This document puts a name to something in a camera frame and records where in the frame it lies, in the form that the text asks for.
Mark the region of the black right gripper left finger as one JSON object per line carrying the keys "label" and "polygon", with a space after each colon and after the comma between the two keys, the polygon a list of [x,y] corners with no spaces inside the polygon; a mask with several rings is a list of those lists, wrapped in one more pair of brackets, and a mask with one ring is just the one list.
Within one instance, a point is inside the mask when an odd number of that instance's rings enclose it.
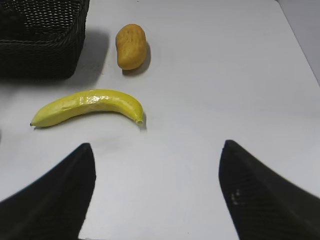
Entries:
{"label": "black right gripper left finger", "polygon": [[95,158],[83,143],[32,184],[0,203],[2,240],[77,240],[96,183]]}

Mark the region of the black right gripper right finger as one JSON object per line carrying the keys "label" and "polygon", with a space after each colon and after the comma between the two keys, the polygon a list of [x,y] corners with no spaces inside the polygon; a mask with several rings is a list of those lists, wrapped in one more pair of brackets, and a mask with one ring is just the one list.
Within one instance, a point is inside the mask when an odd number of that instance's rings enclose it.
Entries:
{"label": "black right gripper right finger", "polygon": [[219,184],[241,240],[318,240],[320,199],[226,140]]}

